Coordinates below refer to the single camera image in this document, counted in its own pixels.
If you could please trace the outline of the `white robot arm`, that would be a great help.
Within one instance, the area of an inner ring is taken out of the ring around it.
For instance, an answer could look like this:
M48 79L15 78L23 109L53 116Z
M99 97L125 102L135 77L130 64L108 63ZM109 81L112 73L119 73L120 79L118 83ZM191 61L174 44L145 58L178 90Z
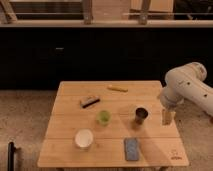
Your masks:
M171 118L175 108L187 99L213 120L213 87L204 83L206 77L207 70L199 62L170 69L164 77L166 85L158 95L163 106L163 118L167 115Z

